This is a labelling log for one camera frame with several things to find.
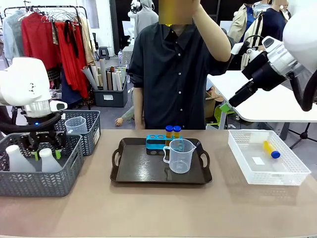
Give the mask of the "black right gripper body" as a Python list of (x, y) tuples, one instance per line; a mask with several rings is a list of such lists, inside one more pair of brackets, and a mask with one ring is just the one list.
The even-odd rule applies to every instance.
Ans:
[(249, 79), (248, 83), (242, 88), (248, 88), (250, 91), (257, 91), (258, 89), (270, 91), (287, 80), (273, 69), (266, 52), (261, 52), (249, 62), (242, 73)]

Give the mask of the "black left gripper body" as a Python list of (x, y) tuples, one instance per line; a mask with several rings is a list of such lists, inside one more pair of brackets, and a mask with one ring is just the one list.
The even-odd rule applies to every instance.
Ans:
[(32, 126), (30, 133), (37, 134), (39, 143), (50, 143), (54, 147), (56, 130), (54, 125), (61, 119), (61, 114), (49, 114), (43, 117), (26, 117), (28, 125)]

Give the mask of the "person's left hand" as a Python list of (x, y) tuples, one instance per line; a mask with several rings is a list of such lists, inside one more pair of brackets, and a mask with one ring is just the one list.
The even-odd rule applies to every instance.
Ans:
[(205, 11), (203, 6), (201, 5), (200, 0), (192, 0), (192, 13), (193, 15), (196, 14), (197, 12)]

